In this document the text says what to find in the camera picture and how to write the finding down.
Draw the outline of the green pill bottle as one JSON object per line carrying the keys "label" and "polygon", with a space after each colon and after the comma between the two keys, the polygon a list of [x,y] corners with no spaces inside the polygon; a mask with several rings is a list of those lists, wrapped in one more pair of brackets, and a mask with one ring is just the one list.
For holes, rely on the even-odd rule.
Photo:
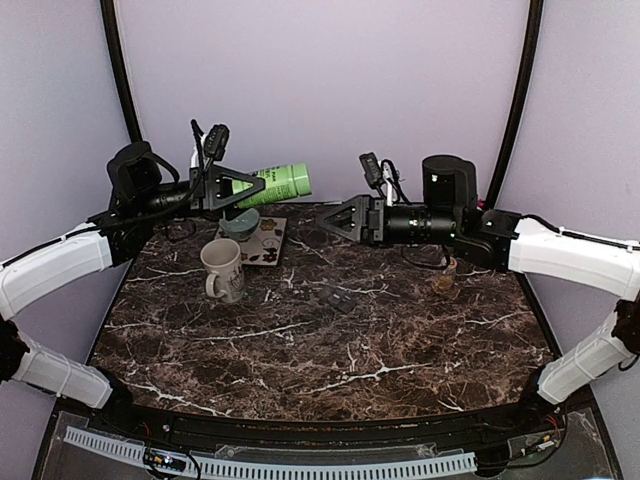
{"label": "green pill bottle", "polygon": [[265,189],[236,203],[235,206],[238,208],[254,208],[312,193],[311,179],[306,163],[268,167],[251,172],[250,175],[262,178],[265,181]]}

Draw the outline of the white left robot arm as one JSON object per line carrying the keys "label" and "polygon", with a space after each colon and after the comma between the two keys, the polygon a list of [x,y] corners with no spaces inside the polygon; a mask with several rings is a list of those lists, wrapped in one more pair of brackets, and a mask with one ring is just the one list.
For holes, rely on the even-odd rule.
{"label": "white left robot arm", "polygon": [[101,410],[120,436],[141,427],[131,393],[114,375],[53,351],[19,330],[27,306],[87,275],[137,256],[155,226],[205,211],[220,212],[262,192],[264,179],[220,166],[227,140],[197,139],[190,177],[155,154],[146,141],[121,149],[107,164],[108,210],[1,264],[1,379],[17,381]]}

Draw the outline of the grey weekly pill organizer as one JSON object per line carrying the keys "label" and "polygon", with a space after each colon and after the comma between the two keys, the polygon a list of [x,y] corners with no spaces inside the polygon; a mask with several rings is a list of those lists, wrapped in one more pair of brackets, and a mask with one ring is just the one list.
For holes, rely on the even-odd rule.
{"label": "grey weekly pill organizer", "polygon": [[342,313],[350,313],[356,305],[356,300],[344,290],[333,286],[325,286],[319,293],[319,299]]}

